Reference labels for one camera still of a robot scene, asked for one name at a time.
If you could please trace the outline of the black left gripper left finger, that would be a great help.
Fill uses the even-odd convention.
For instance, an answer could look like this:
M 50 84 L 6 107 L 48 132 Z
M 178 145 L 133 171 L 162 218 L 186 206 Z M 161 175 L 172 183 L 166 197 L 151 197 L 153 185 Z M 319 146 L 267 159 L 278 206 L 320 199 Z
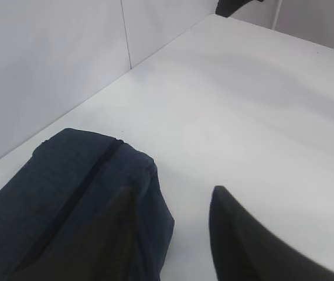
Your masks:
M 128 280 L 137 237 L 135 194 L 123 187 L 93 221 L 58 251 L 11 280 Z

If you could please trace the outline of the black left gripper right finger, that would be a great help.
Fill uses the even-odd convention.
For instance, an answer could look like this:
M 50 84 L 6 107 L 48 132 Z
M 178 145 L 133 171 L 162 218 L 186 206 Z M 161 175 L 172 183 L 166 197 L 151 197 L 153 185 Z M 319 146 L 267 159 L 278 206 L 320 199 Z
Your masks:
M 334 280 L 334 196 L 257 193 L 244 207 L 216 186 L 209 232 L 219 280 Z

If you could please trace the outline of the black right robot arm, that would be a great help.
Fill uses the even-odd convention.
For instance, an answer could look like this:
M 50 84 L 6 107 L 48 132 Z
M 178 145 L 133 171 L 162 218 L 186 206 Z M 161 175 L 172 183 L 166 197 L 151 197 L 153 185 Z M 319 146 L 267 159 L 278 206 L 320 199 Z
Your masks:
M 228 18 L 253 0 L 218 0 L 215 14 Z

